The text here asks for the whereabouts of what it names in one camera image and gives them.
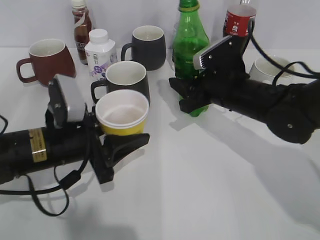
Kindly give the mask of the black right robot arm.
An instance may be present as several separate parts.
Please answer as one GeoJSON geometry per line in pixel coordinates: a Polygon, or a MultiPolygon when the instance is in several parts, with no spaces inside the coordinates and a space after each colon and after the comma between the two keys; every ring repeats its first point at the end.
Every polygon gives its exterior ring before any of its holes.
{"type": "Polygon", "coordinates": [[[320,81],[274,85],[250,79],[244,62],[212,64],[197,78],[169,78],[184,113],[215,104],[261,123],[284,141],[305,144],[320,128],[320,81]]]}

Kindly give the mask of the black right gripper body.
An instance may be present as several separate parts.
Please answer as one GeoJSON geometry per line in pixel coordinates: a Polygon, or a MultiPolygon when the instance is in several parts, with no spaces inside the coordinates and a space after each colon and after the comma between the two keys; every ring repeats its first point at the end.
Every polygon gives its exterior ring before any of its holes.
{"type": "Polygon", "coordinates": [[[227,108],[250,107],[250,76],[248,73],[236,73],[219,76],[205,70],[200,76],[207,94],[207,100],[227,108]]]}

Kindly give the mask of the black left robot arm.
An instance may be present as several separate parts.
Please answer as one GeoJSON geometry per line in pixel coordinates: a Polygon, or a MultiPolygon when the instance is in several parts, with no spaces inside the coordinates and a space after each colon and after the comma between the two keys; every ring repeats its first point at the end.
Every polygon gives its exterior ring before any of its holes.
{"type": "Polygon", "coordinates": [[[148,133],[105,135],[92,113],[79,122],[58,128],[45,113],[45,127],[8,132],[0,137],[0,182],[55,166],[81,161],[88,156],[100,184],[113,181],[114,166],[149,143],[148,133]]]}

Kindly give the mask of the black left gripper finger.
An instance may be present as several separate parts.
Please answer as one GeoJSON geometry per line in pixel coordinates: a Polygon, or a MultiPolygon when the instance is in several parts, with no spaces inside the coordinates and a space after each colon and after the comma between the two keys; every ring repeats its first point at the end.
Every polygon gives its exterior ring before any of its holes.
{"type": "Polygon", "coordinates": [[[116,164],[127,155],[147,145],[149,140],[149,133],[106,135],[103,140],[103,170],[112,172],[116,164]]]}

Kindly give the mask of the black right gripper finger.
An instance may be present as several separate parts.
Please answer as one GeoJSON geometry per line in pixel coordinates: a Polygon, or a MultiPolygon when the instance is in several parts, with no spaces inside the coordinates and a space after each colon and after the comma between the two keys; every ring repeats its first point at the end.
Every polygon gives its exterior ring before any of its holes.
{"type": "Polygon", "coordinates": [[[184,99],[179,97],[179,108],[183,113],[189,115],[200,115],[208,110],[212,103],[209,101],[194,101],[193,99],[184,99]]]}
{"type": "Polygon", "coordinates": [[[203,86],[201,78],[180,79],[170,77],[168,79],[170,87],[188,100],[207,100],[208,96],[203,86]]]}

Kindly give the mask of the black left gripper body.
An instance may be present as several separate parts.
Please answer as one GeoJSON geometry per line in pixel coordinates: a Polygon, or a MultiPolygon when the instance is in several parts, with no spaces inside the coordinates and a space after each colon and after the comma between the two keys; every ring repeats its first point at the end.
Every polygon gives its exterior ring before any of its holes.
{"type": "Polygon", "coordinates": [[[89,161],[97,180],[100,185],[112,182],[115,173],[111,164],[110,150],[100,140],[104,133],[98,124],[98,120],[92,112],[86,112],[83,120],[89,131],[87,137],[90,142],[89,161]]]}

